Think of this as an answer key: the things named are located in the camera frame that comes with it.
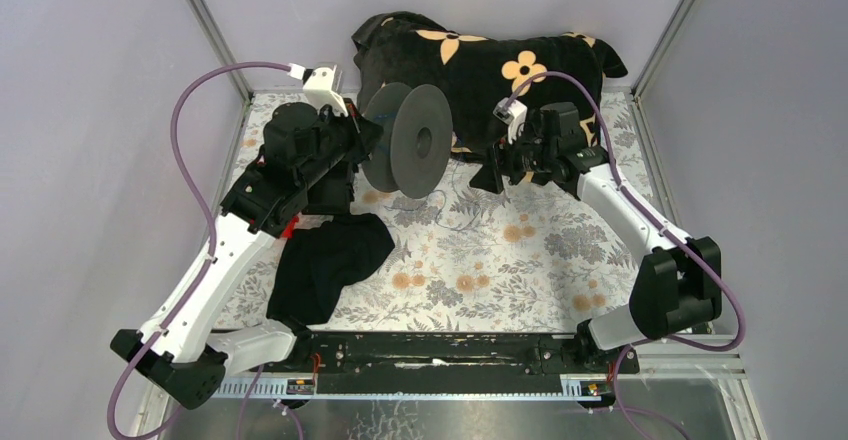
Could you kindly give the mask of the grey perforated spool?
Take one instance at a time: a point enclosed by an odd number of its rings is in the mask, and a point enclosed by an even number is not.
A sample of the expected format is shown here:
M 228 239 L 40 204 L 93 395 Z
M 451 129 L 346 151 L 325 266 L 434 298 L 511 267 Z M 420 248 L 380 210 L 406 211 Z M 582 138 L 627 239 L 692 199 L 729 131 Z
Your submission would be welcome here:
M 452 114 L 442 90 L 431 84 L 387 84 L 371 98 L 364 117 L 383 127 L 382 139 L 362 164 L 369 184 L 412 199 L 432 193 L 452 146 Z

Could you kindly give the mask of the red plastic box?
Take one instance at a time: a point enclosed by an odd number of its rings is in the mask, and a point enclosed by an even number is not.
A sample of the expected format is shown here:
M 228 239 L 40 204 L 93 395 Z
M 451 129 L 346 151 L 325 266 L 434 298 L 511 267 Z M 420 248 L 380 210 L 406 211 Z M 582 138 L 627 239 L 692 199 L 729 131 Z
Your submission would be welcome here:
M 293 232 L 300 221 L 299 215 L 294 215 L 286 224 L 285 228 L 280 233 L 279 237 L 281 239 L 290 239 L 293 235 Z

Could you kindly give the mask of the black cloth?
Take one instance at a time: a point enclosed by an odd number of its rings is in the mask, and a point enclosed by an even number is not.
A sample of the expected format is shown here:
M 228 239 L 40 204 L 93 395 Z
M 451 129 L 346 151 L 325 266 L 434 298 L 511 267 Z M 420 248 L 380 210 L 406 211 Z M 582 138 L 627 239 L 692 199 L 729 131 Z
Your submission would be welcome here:
M 343 289 L 369 278 L 394 249 L 388 228 L 372 213 L 294 230 L 278 262 L 266 317 L 307 326 L 327 323 Z

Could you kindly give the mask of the black plastic box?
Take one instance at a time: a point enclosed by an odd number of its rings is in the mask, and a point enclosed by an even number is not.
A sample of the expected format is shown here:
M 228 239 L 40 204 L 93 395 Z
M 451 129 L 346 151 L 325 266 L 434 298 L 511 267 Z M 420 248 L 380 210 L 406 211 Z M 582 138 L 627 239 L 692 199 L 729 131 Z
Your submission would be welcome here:
M 342 161 L 307 191 L 306 215 L 347 215 L 354 200 L 356 164 Z

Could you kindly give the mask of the floral table mat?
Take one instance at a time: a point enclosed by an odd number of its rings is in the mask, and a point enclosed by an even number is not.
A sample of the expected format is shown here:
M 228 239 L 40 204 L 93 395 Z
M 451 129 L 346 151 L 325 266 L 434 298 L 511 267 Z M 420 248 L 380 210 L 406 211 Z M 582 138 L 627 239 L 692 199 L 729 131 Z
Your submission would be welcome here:
M 451 162 L 423 199 L 355 182 L 355 214 L 379 216 L 395 247 L 343 290 L 331 330 L 566 332 L 624 304 L 638 264 L 586 204 L 554 185 L 499 195 Z

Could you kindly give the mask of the black flower-pattern plush blanket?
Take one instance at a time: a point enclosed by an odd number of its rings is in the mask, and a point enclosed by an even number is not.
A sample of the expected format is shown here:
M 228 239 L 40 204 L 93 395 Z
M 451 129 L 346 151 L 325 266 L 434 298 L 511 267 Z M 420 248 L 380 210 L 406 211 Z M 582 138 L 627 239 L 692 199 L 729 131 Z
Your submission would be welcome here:
M 596 116 L 602 84 L 627 74 L 611 46 L 582 34 L 493 40 L 447 30 L 410 12 L 373 16 L 352 40 L 361 78 L 359 111 L 364 114 L 387 84 L 434 85 L 452 114 L 449 160 L 475 163 L 478 170 L 488 149 L 506 135 L 506 126 L 493 116 L 502 99 L 518 100 L 530 110 L 571 103 L 587 142 L 600 145 Z

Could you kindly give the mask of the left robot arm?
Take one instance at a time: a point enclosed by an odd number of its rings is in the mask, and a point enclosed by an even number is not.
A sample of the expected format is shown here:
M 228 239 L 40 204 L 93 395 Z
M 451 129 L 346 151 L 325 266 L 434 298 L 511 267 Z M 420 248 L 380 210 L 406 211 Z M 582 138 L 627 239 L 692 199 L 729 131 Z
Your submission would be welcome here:
M 310 205 L 315 186 L 334 202 L 350 203 L 352 174 L 387 129 L 349 99 L 332 106 L 286 103 L 263 129 L 256 158 L 220 204 L 205 247 L 160 310 L 139 329 L 122 329 L 110 347 L 128 365 L 193 410 L 208 401 L 229 374 L 275 363 L 296 371 L 310 345 L 278 320 L 216 334 L 214 323 L 238 283 Z

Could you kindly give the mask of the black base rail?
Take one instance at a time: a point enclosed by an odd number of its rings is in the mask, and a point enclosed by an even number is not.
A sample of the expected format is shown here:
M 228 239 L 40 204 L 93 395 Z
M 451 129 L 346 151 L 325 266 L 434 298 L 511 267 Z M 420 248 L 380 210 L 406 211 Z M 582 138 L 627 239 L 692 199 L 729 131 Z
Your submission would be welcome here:
M 289 395 L 572 397 L 610 393 L 635 374 L 634 352 L 600 350 L 584 333 L 313 332 L 268 363 Z

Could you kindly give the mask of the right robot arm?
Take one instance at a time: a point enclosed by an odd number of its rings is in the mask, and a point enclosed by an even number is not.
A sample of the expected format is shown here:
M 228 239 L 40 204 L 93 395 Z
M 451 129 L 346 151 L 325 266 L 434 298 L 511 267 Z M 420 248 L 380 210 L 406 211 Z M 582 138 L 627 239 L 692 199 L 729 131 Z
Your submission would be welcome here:
M 632 189 L 611 154 L 590 145 L 571 103 L 528 109 L 502 100 L 493 116 L 506 135 L 493 144 L 470 184 L 493 193 L 503 183 L 532 174 L 590 206 L 639 263 L 628 302 L 585 322 L 573 346 L 575 362 L 597 372 L 624 345 L 659 340 L 706 323 L 722 312 L 722 293 L 712 275 L 721 253 L 707 238 L 694 239 L 665 219 Z

